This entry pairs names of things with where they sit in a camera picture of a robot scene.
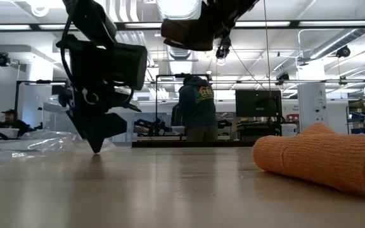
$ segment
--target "computer monitor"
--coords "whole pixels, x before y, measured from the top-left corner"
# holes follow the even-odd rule
[[[236,90],[237,117],[276,117],[281,113],[281,91]]]

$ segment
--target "robotic arm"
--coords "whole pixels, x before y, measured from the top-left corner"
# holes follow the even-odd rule
[[[115,40],[117,28],[102,6],[93,0],[63,0],[68,20],[61,48],[61,60],[71,81],[72,89],[59,95],[67,115],[83,139],[87,139],[95,153],[101,150],[107,137],[122,134],[127,122],[113,107],[130,108],[134,90],[143,87],[147,50],[143,46],[120,44]],[[90,40],[79,41],[68,31],[71,23]],[[65,60],[70,51],[71,70]],[[117,92],[116,87],[129,87],[130,94]]]

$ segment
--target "orange cloth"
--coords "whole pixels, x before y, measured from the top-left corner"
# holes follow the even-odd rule
[[[260,138],[253,159],[265,171],[365,195],[365,134],[340,135],[316,124],[298,136]]]

